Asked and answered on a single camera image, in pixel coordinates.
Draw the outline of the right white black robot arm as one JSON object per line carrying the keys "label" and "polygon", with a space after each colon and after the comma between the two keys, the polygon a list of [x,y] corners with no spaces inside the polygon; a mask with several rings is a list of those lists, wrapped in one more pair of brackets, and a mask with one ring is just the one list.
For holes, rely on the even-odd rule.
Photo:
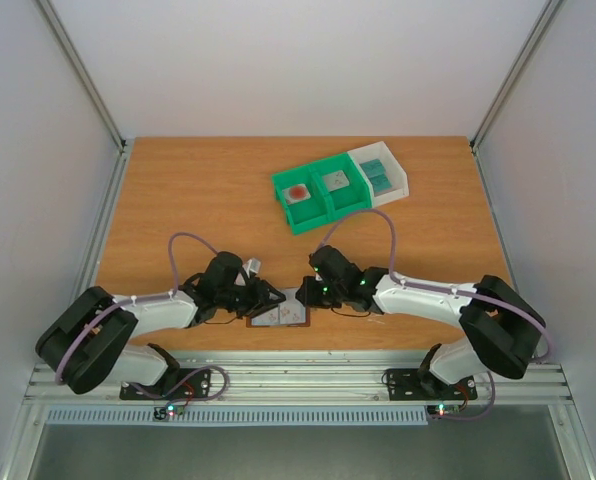
{"label": "right white black robot arm", "polygon": [[443,400],[487,372],[520,380],[546,337],[545,321],[496,276],[447,284],[382,267],[362,270],[330,245],[317,249],[309,264],[314,273],[304,277],[296,294],[307,308],[411,315],[462,331],[458,341],[431,347],[407,376],[388,380],[391,398]]}

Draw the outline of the white card with red print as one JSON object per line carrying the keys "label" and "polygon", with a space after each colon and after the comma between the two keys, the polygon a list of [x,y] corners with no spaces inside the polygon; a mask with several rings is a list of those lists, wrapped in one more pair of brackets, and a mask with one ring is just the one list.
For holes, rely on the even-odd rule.
{"label": "white card with red print", "polygon": [[279,306],[263,315],[251,318],[254,327],[296,326],[308,323],[306,310],[300,304]]}

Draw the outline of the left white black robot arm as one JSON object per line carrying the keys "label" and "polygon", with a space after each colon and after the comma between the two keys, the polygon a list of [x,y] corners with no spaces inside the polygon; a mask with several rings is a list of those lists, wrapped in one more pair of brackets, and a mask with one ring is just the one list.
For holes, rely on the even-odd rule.
{"label": "left white black robot arm", "polygon": [[286,296],[237,255],[215,254],[206,270],[165,293],[114,296],[100,286],[81,293],[41,334],[36,354],[54,371],[55,382],[82,395],[106,380],[125,382],[141,398],[171,399],[188,380],[163,347],[131,340],[165,329],[189,329],[223,310],[235,318],[266,313]]}

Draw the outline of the brown leather card holder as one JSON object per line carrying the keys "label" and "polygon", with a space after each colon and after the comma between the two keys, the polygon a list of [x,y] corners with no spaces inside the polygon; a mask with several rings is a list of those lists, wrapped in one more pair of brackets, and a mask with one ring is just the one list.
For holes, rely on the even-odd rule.
{"label": "brown leather card holder", "polygon": [[282,290],[286,299],[273,309],[258,316],[248,318],[246,326],[249,328],[309,327],[309,312],[297,299],[297,292],[297,288]]}

